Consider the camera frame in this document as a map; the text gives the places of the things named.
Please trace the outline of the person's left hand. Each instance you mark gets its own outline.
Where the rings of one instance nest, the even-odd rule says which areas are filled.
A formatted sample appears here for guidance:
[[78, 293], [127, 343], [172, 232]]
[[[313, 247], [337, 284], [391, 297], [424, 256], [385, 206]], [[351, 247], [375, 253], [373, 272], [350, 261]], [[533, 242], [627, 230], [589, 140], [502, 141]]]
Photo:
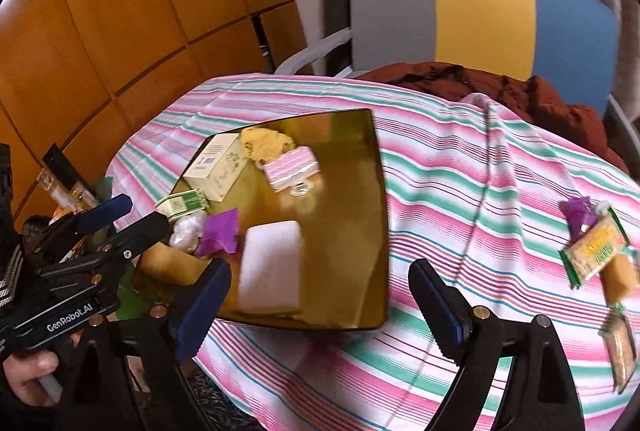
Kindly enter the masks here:
[[67, 339], [67, 344], [58, 350], [48, 347], [39, 351], [18, 351], [1, 363], [1, 409], [23, 409], [27, 407], [55, 407], [58, 401], [43, 388], [40, 379], [54, 375], [61, 366], [63, 353], [78, 344], [81, 333]]

